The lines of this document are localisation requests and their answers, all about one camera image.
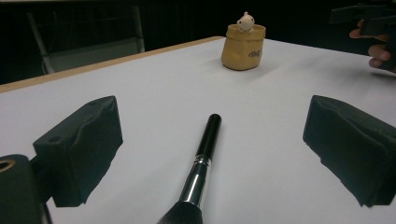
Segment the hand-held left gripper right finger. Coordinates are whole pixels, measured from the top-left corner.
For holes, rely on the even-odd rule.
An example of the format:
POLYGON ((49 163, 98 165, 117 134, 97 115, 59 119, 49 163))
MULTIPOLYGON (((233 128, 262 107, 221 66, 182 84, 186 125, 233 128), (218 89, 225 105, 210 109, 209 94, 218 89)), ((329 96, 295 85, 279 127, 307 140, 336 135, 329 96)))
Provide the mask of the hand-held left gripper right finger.
POLYGON ((314 95, 304 142, 367 207, 396 197, 396 127, 345 102, 314 95))

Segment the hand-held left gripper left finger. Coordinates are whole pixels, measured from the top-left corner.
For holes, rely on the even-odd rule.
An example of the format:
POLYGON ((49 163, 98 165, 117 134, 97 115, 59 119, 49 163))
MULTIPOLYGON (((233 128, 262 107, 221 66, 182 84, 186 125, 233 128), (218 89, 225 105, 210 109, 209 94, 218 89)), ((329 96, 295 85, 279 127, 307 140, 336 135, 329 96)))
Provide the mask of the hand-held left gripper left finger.
POLYGON ((87 202, 122 143, 114 96, 83 105, 34 142, 32 164, 42 199, 58 207, 87 202))

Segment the small brown toy object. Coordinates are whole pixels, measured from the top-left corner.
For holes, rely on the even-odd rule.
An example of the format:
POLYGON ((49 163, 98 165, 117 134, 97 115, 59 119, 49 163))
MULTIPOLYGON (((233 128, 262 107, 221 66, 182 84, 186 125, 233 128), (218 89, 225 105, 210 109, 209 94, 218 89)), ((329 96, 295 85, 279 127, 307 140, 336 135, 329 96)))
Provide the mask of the small brown toy object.
POLYGON ((253 25, 253 30, 240 32, 237 24, 230 24, 226 32, 221 62, 227 68, 244 71, 257 67, 262 58, 266 28, 253 25))

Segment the white metal stand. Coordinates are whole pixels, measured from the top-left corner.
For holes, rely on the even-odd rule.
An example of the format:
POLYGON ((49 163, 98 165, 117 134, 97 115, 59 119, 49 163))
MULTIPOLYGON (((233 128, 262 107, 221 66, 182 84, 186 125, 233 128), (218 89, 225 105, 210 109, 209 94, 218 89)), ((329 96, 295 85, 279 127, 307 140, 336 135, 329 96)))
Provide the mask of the white metal stand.
POLYGON ((26 19, 45 75, 145 50, 138 6, 105 2, 49 4, 27 10, 26 19))

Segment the small white figure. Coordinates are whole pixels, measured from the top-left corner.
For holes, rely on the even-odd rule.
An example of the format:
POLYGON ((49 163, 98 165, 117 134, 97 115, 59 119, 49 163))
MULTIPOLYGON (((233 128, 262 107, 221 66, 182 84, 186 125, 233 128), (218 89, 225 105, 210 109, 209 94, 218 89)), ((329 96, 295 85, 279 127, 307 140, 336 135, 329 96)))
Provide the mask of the small white figure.
POLYGON ((255 24, 254 18, 246 11, 244 15, 236 22, 239 32, 251 33, 255 24))

